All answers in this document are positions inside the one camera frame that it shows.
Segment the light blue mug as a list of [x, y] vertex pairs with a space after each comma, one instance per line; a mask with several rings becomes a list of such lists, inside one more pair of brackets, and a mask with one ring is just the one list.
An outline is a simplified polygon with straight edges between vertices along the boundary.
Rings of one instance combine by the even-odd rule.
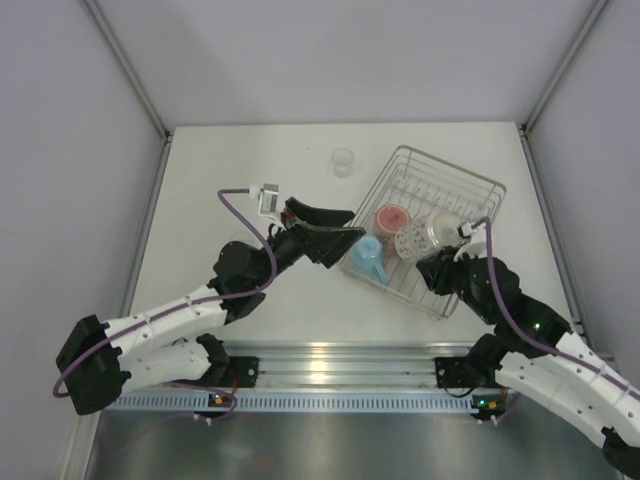
[[386, 285], [389, 282], [384, 268], [384, 250], [381, 242], [372, 235], [360, 238], [349, 252], [349, 265], [358, 274]]

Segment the orange interior white mug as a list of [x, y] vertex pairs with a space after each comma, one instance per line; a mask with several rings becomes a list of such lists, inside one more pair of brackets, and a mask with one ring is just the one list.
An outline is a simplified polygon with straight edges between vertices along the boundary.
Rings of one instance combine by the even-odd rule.
[[440, 209], [416, 217], [396, 233], [396, 253], [404, 262], [414, 264], [445, 247], [459, 245], [461, 237], [458, 229], [462, 223], [462, 217]]

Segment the pink patterned mug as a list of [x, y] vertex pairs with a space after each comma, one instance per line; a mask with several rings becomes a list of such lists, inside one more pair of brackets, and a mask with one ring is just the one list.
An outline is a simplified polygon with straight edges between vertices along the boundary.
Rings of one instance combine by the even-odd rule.
[[408, 211], [402, 206], [384, 205], [375, 213], [373, 233], [385, 249], [392, 249], [396, 233], [408, 224], [410, 219]]

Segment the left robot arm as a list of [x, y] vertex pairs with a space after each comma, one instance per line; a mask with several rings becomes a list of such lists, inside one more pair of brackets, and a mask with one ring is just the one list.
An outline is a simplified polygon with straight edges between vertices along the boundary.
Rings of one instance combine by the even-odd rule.
[[69, 399], [84, 416], [146, 387], [219, 386], [229, 357], [214, 330], [249, 316], [265, 300], [266, 289], [301, 258], [332, 268], [366, 234], [352, 226], [354, 217], [349, 210], [314, 208], [295, 198], [286, 200], [267, 234], [240, 216], [256, 242], [226, 243], [213, 278], [195, 291], [123, 318], [78, 320], [55, 360], [60, 377], [54, 397]]

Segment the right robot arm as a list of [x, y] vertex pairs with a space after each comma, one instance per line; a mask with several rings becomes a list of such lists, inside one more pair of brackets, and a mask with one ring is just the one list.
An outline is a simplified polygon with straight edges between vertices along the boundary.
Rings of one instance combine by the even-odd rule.
[[638, 478], [639, 390], [567, 320], [525, 294], [519, 276], [498, 258], [458, 256], [447, 247], [416, 268], [431, 292], [456, 295], [492, 326], [467, 355], [473, 382], [537, 402], [580, 430], [612, 467]]

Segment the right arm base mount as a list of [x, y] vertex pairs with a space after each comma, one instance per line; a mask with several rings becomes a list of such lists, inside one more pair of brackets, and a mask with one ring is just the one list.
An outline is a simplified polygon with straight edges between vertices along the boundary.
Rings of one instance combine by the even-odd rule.
[[440, 389], [469, 390], [477, 386], [469, 373], [464, 356], [436, 357], [434, 359], [436, 383]]

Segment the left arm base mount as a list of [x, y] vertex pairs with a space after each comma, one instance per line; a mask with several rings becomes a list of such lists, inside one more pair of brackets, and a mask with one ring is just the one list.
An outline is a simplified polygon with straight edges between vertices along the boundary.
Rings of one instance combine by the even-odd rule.
[[256, 385], [259, 358], [255, 356], [229, 356], [223, 342], [211, 334], [196, 339], [206, 351], [209, 368], [196, 384], [204, 387], [253, 388]]

